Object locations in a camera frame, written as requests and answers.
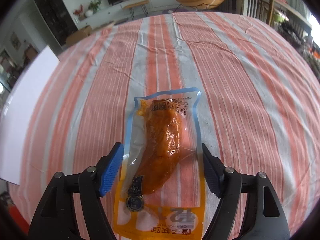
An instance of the plastic food package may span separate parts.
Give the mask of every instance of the plastic food package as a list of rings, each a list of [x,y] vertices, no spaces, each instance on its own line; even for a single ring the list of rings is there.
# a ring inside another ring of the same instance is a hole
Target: plastic food package
[[[134,98],[113,229],[130,239],[201,239],[205,189],[197,88]]]

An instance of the purple rug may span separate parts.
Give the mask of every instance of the purple rug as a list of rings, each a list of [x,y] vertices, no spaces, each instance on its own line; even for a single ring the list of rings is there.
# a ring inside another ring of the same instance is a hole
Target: purple rug
[[[169,11],[174,11],[175,10],[175,8],[172,8],[172,9],[167,9],[167,10],[164,10],[163,12],[162,12],[162,14],[167,14],[167,13],[171,13],[171,12],[169,12]],[[189,10],[188,9],[185,9],[185,8],[179,8],[179,9],[177,9],[175,12],[189,12]]]

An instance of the wall picture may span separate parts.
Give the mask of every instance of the wall picture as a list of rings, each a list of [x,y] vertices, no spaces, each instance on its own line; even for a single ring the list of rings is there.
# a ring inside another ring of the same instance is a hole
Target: wall picture
[[[21,46],[21,42],[19,41],[19,38],[15,32],[13,32],[11,34],[10,42],[11,42],[12,46],[15,48],[15,50],[18,50]]]

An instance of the bright window light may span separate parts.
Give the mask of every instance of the bright window light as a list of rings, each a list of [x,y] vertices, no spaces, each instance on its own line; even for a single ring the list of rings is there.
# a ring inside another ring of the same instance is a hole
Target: bright window light
[[[320,25],[313,15],[310,16],[309,22],[312,25],[311,36],[313,41],[320,46]]]

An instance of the green plant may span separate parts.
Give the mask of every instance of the green plant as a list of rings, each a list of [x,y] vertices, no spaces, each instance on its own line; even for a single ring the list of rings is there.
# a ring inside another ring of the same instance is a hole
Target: green plant
[[[101,4],[101,0],[93,0],[90,2],[88,9],[96,12],[99,9],[99,5]]]

